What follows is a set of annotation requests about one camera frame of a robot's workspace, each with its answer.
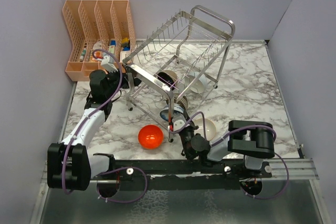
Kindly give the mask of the beige speckled bowl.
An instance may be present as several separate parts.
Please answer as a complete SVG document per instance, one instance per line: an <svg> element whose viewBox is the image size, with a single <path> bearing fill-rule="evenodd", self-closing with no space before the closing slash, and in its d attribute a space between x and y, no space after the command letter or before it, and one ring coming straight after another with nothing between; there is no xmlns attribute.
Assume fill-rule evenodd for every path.
<svg viewBox="0 0 336 224"><path fill-rule="evenodd" d="M195 120L194 124L198 126L198 129L195 130L195 133L199 133L202 137L204 137L203 119L200 118ZM208 141L211 141L215 137L217 131L215 124L209 119L205 119L205 130L206 130L206 139Z"/></svg>

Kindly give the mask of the blue and white bowl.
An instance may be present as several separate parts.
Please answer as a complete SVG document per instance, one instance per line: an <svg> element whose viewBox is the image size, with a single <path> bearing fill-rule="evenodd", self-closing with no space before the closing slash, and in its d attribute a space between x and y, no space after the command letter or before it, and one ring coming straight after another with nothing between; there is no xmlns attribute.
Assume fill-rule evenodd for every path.
<svg viewBox="0 0 336 224"><path fill-rule="evenodd" d="M175 116L179 116L183 114L185 111L184 107L179 104L174 104L174 108L171 111L171 114L169 114L169 109L170 109L170 105L167 104L160 110L160 113L159 113L160 118L162 118L164 121L169 122L169 123Z"/></svg>

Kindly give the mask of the black bowl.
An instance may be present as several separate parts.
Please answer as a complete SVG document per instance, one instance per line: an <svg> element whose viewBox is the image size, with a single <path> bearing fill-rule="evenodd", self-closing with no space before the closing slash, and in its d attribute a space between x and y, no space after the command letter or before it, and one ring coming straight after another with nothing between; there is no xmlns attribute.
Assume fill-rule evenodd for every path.
<svg viewBox="0 0 336 224"><path fill-rule="evenodd" d="M157 79L169 86L171 90L174 90L178 84L178 76L172 70L163 70L159 72L157 74Z"/></svg>

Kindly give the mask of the dark patterned cream-inside bowl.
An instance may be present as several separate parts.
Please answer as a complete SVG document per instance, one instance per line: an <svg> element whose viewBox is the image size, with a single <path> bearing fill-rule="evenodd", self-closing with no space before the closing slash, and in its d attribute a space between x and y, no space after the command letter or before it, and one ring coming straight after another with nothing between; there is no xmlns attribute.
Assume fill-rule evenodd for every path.
<svg viewBox="0 0 336 224"><path fill-rule="evenodd" d="M179 95L174 98L174 103L177 103L179 106L181 106L184 110L188 109L188 100L186 96L182 96L179 99Z"/></svg>

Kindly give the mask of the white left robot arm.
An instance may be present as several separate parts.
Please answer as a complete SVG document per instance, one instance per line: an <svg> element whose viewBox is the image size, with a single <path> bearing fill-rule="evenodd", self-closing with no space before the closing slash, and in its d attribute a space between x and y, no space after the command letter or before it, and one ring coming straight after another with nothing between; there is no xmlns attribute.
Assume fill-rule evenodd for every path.
<svg viewBox="0 0 336 224"><path fill-rule="evenodd" d="M119 70L95 70L89 79L90 92L82 118L66 138L52 143L47 150L48 187L63 189L67 194L86 190L97 175L110 179L116 172L111 154L88 154L87 147L109 117L115 95L129 88L127 75Z"/></svg>

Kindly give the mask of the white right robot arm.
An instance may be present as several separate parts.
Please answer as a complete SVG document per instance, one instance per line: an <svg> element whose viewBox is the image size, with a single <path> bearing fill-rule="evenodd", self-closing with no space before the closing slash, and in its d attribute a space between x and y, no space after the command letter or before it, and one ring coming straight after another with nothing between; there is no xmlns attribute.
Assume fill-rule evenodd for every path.
<svg viewBox="0 0 336 224"><path fill-rule="evenodd" d="M196 126L191 122L177 133L187 160L198 158L203 166L211 167L229 153L242 154L242 173L254 177L262 169L264 160L275 156L277 135L273 126L266 122L232 120L224 135L214 141L206 140L195 130Z"/></svg>

